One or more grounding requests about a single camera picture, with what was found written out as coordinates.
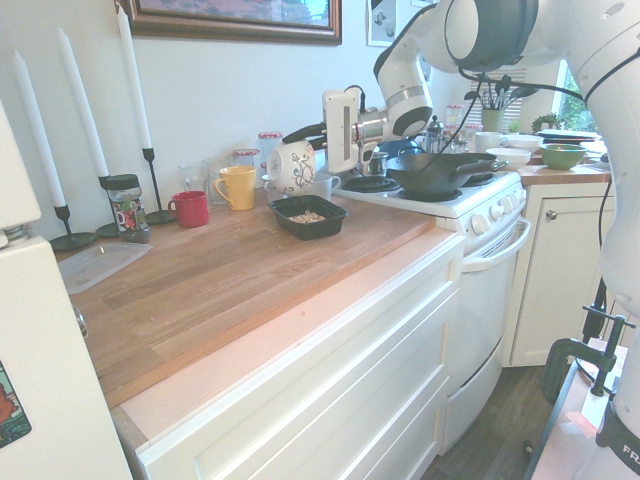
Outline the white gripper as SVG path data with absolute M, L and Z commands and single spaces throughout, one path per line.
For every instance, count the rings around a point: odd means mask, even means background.
M 331 173 L 357 167 L 363 158 L 359 125 L 363 105 L 361 88 L 328 90 L 323 93 L 324 122 L 300 128 L 282 138 L 284 144 L 308 141 L 315 151 L 326 148 Z

